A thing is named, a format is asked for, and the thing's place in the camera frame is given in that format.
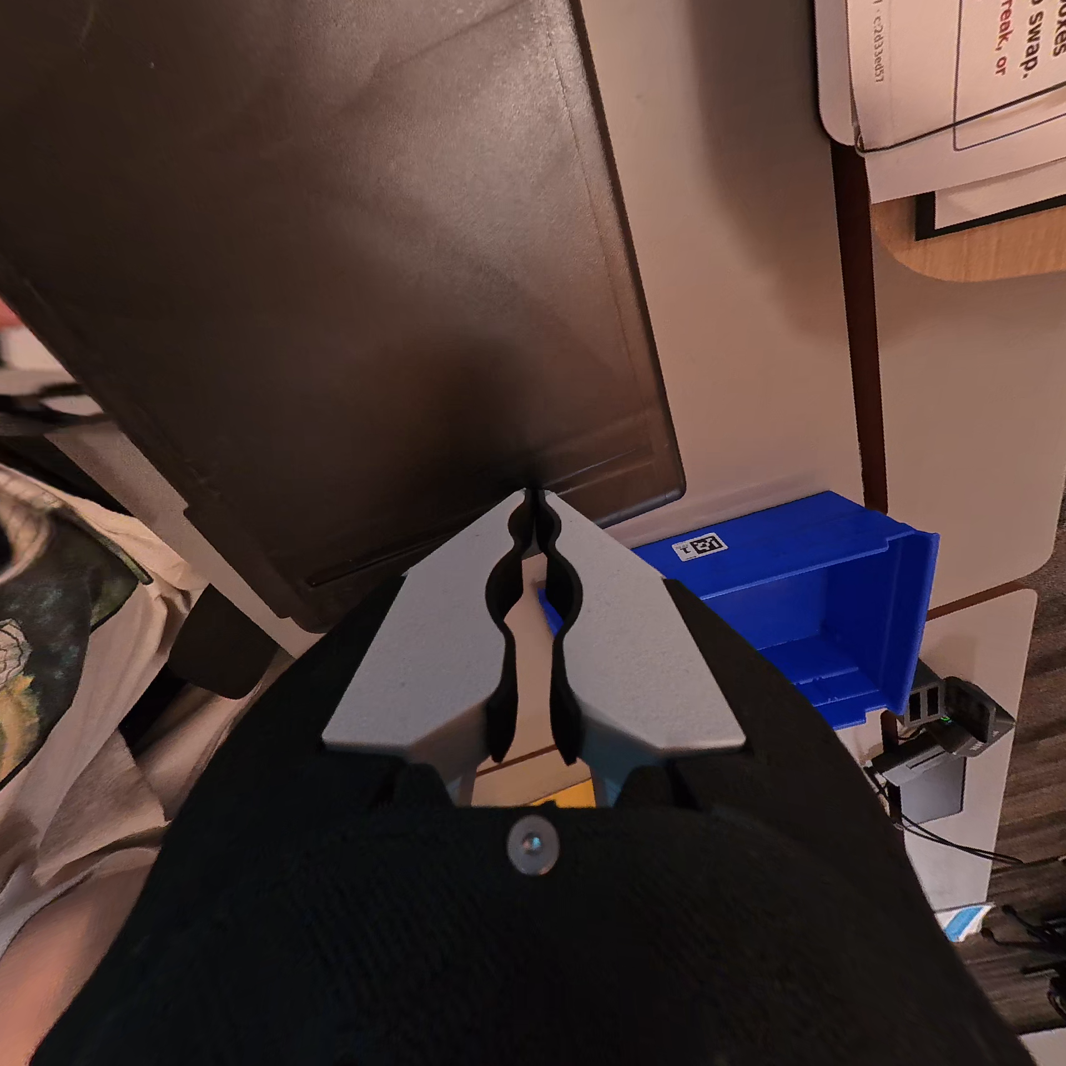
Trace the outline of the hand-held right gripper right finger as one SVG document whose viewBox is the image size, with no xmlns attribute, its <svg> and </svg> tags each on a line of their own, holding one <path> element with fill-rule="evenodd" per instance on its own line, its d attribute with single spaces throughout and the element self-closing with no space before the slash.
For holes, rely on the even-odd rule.
<svg viewBox="0 0 1066 1066">
<path fill-rule="evenodd" d="M 558 494 L 536 494 L 559 754 L 611 807 L 637 768 L 737 753 L 746 737 L 667 582 Z"/>
</svg>

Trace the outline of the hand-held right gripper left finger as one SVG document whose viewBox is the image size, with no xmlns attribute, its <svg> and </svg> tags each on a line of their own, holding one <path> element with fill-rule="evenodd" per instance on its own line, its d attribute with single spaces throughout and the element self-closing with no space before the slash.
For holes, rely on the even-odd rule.
<svg viewBox="0 0 1066 1066">
<path fill-rule="evenodd" d="M 323 731 L 326 748 L 432 766 L 454 802 L 470 804 L 477 770 L 500 762 L 515 734 L 505 619 L 524 593 L 533 537 L 534 496 L 515 491 L 403 576 Z"/>
</svg>

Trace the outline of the white desk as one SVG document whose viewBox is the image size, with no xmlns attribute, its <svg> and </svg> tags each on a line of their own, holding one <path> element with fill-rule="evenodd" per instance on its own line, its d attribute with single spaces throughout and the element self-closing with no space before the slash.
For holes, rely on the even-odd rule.
<svg viewBox="0 0 1066 1066">
<path fill-rule="evenodd" d="M 846 312 L 833 246 L 829 150 L 815 144 L 804 44 L 760 87 L 712 2 L 574 2 L 582 16 L 673 430 L 681 497 L 618 524 L 651 540 L 782 502 L 818 484 L 858 490 L 846 414 Z M 802 403 L 817 419 L 800 431 Z"/>
</svg>

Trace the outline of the blue plastic bin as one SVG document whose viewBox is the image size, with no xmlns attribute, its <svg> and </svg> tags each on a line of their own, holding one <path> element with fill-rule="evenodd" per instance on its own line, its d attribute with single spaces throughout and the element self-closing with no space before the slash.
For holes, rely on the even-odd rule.
<svg viewBox="0 0 1066 1066">
<path fill-rule="evenodd" d="M 937 534 L 823 491 L 631 551 L 695 637 L 715 615 L 837 729 L 906 705 L 938 550 Z"/>
</svg>

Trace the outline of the black power adapter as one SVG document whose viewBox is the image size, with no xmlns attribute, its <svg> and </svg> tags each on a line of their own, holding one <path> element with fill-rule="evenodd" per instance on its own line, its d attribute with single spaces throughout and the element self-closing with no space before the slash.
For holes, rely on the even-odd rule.
<svg viewBox="0 0 1066 1066">
<path fill-rule="evenodd" d="M 959 677 L 941 677 L 922 660 L 899 721 L 905 736 L 923 731 L 944 752 L 962 758 L 987 752 L 1017 727 L 1016 718 L 982 688 Z"/>
</svg>

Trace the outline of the blue and white packet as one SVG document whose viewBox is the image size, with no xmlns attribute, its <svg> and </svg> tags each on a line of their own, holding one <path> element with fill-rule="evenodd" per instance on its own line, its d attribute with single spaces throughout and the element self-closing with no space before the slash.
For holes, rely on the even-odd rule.
<svg viewBox="0 0 1066 1066">
<path fill-rule="evenodd" d="M 944 937 L 952 943 L 962 943 L 978 934 L 986 917 L 994 911 L 994 903 L 981 902 L 942 908 L 935 918 Z"/>
</svg>

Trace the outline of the light wooden board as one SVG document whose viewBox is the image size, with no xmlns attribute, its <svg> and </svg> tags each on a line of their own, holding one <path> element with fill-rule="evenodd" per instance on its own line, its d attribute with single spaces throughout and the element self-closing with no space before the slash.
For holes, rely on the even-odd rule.
<svg viewBox="0 0 1066 1066">
<path fill-rule="evenodd" d="M 905 197 L 871 207 L 874 233 L 914 273 L 947 282 L 984 282 L 1065 271 L 1064 207 L 919 241 L 916 203 Z"/>
</svg>

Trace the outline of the black framed sheet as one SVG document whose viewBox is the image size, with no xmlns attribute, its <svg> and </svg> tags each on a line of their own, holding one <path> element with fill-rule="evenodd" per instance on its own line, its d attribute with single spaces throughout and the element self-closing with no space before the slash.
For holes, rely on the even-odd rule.
<svg viewBox="0 0 1066 1066">
<path fill-rule="evenodd" d="M 948 191 L 926 192 L 914 201 L 912 235 L 917 241 L 926 241 L 941 235 L 994 225 L 1006 220 L 1025 219 L 1039 212 L 1065 206 L 1065 194 L 1037 199 L 1025 204 L 1008 203 L 994 210 L 991 207 L 959 206 Z"/>
</svg>

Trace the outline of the white printed paper sheet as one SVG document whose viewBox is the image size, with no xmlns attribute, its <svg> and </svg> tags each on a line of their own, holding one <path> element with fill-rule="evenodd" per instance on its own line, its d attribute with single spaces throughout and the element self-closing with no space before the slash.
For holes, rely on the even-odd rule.
<svg viewBox="0 0 1066 1066">
<path fill-rule="evenodd" d="M 1065 3 L 817 1 L 819 116 L 871 201 L 1064 163 Z"/>
</svg>

